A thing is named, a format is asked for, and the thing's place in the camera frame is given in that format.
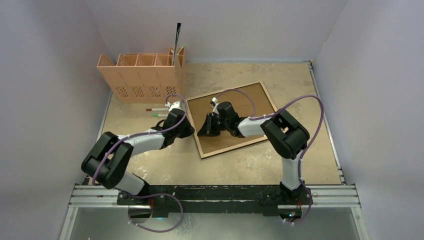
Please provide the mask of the aluminium rail frame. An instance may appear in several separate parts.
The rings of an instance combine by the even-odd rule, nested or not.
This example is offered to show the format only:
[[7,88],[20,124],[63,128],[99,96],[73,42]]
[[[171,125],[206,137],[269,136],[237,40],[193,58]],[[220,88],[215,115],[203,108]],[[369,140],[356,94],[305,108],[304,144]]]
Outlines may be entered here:
[[[272,98],[272,95],[268,90],[271,88],[266,88],[266,83],[269,83],[268,87],[271,87],[271,83],[268,80],[271,80],[270,77],[267,77],[265,73],[260,73],[258,79],[253,80],[254,73],[252,70],[247,71],[247,67],[271,67],[274,63],[189,63],[188,72],[201,74],[204,73],[204,70],[200,70],[200,67],[212,67],[212,70],[217,70],[218,67],[222,67],[223,70],[229,70],[230,73],[235,73],[235,70],[246,70],[244,72],[247,73],[246,80],[248,82],[243,82],[237,88],[245,88],[247,86],[259,84],[264,94],[267,96],[268,102],[270,106],[274,110],[277,109],[273,100],[277,100]],[[300,88],[300,80],[305,80],[306,84],[312,84],[314,90],[312,91],[312,86],[302,87],[301,93],[314,93],[319,95],[319,91],[316,87],[315,75],[312,67],[312,62],[307,61],[306,63],[275,63],[276,70],[283,70],[280,73],[283,73],[283,83],[291,84],[289,87],[292,88]],[[324,184],[324,185],[308,185],[306,186],[309,189],[311,194],[311,199],[313,203],[310,205],[309,214],[311,214],[311,209],[348,209],[348,212],[352,214],[352,221],[355,225],[355,231],[358,235],[359,240],[369,240],[369,235],[367,233],[365,222],[363,220],[362,212],[361,212],[361,203],[358,195],[357,188],[354,184],[346,185],[343,171],[339,163],[339,159],[337,156],[337,152],[334,146],[333,138],[331,135],[331,130],[328,128],[326,123],[325,114],[323,114],[323,120],[321,126],[325,126],[326,139],[327,142],[331,142],[332,145],[332,154],[334,158],[334,164],[337,167],[337,172],[340,178],[340,184]],[[124,208],[129,210],[147,210],[146,207],[129,207],[127,205],[118,205],[117,199],[119,196],[119,191],[116,189],[106,189],[103,186],[93,186],[88,183],[84,183],[83,185],[76,185],[73,189],[72,196],[70,198],[69,208],[71,209],[83,209],[83,208]],[[302,217],[306,217],[306,212],[304,211]],[[293,222],[289,222],[288,220],[284,220],[283,222],[287,225],[294,225],[301,218],[296,218]]]

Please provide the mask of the orange perforated organizer rack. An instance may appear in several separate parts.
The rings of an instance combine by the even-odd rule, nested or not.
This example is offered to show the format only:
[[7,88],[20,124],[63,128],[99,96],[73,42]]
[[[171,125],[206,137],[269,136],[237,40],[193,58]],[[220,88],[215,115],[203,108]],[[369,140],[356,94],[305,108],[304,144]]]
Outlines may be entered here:
[[122,103],[161,104],[170,94],[184,94],[186,48],[167,53],[120,54],[112,61],[102,54],[97,69]]

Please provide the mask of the black flat strip in rack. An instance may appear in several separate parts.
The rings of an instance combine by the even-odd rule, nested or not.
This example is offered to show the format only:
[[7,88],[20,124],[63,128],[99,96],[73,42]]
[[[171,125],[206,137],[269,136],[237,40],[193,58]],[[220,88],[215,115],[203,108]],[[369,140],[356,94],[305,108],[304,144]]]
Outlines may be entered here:
[[172,62],[171,65],[175,65],[176,57],[178,55],[178,42],[179,42],[179,36],[181,31],[182,23],[178,22],[176,25],[176,32],[175,32],[175,39],[174,39],[174,46],[173,46],[173,54],[172,54]]

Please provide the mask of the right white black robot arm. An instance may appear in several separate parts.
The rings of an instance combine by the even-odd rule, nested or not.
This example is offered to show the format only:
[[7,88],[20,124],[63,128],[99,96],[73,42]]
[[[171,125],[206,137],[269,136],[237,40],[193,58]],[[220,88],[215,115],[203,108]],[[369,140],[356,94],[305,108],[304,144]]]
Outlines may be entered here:
[[233,105],[224,101],[210,103],[213,111],[206,114],[205,122],[197,132],[199,137],[216,137],[227,131],[232,137],[266,136],[282,159],[280,196],[288,204],[300,198],[304,189],[301,180],[301,154],[310,138],[308,130],[288,111],[260,117],[241,117]]

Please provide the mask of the red capped white marker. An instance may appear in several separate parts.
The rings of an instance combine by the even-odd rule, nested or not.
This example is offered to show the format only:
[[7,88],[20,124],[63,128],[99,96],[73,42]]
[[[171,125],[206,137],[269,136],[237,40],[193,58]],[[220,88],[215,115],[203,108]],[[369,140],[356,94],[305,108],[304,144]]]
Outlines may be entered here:
[[146,108],[145,111],[147,111],[147,112],[164,112],[164,111],[168,111],[168,108]]

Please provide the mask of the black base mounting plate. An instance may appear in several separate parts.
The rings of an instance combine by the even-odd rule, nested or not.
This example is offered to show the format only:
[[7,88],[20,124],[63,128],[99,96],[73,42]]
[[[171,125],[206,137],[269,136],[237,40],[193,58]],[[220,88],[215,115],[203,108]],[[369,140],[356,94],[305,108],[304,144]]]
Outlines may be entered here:
[[149,185],[133,197],[120,190],[117,204],[146,207],[153,218],[171,213],[261,214],[265,217],[299,219],[313,203],[310,190],[291,191],[272,185]]

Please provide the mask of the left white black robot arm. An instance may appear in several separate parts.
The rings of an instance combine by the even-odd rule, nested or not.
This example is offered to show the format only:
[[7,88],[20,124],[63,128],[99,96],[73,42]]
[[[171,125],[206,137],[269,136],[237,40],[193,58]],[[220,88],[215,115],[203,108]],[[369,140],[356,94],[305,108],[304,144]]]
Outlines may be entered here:
[[106,189],[119,189],[129,193],[138,205],[149,199],[149,184],[127,171],[132,157],[152,150],[161,150],[173,144],[176,138],[186,138],[195,132],[187,113],[172,109],[166,119],[145,132],[133,135],[115,135],[104,132],[81,164],[81,170]]

